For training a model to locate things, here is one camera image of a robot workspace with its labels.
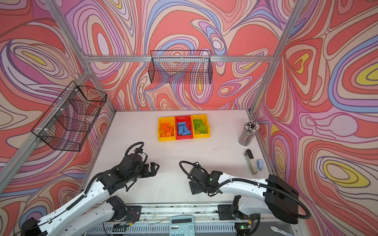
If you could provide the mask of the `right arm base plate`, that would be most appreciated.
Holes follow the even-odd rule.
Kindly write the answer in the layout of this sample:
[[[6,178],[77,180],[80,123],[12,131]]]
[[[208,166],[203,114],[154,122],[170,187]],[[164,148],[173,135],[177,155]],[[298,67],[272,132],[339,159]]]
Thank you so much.
[[[250,220],[250,216],[242,213],[236,206],[233,205],[218,205],[216,213],[219,219],[225,220]]]

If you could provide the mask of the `green long brick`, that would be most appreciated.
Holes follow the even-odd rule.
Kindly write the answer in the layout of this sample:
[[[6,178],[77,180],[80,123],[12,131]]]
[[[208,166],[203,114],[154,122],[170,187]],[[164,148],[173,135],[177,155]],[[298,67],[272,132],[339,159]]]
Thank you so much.
[[[204,124],[195,125],[194,128],[195,128],[195,134],[207,134],[208,133],[207,127]]]

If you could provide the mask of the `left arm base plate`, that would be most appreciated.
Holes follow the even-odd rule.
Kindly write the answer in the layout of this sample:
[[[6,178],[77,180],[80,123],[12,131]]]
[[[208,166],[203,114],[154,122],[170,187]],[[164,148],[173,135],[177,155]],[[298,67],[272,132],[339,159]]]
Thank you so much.
[[[142,206],[126,206],[115,210],[114,215],[111,220],[115,222],[129,222],[135,223],[139,221],[141,214]]]

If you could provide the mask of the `green brick front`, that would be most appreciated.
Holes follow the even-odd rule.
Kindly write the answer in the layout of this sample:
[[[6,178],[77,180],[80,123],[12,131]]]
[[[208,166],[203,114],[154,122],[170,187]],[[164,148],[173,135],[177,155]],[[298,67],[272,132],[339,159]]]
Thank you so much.
[[[202,125],[203,124],[203,120],[202,119],[194,119],[193,123],[194,123],[194,125]]]

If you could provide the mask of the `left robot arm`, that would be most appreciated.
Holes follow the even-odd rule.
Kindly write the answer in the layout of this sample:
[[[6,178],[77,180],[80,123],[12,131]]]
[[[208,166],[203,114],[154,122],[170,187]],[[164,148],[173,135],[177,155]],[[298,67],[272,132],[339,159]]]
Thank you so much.
[[[122,161],[109,170],[100,172],[89,181],[83,192],[62,207],[41,217],[26,220],[20,230],[22,236],[81,235],[99,222],[138,219],[127,209],[125,202],[115,195],[120,189],[129,191],[140,178],[154,177],[159,165],[147,163],[144,142],[131,145]]]

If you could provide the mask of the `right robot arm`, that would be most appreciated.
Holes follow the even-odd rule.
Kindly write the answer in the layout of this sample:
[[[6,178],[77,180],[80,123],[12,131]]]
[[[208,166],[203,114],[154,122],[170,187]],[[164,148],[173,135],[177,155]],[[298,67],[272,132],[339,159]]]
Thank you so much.
[[[298,191],[277,175],[269,175],[267,179],[244,179],[221,171],[208,173],[198,162],[182,160],[179,166],[189,179],[193,195],[233,194],[227,213],[232,218],[247,220],[256,219],[258,214],[272,214],[282,222],[297,224],[299,219],[312,217],[299,200]]]

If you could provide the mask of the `blue long brick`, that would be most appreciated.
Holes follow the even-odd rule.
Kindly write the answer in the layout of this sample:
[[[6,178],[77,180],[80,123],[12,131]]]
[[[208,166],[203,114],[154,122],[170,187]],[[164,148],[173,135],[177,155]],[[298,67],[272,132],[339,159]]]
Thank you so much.
[[[183,135],[183,133],[184,133],[184,125],[186,125],[185,122],[179,122],[179,123],[177,123],[178,134],[179,135]]]

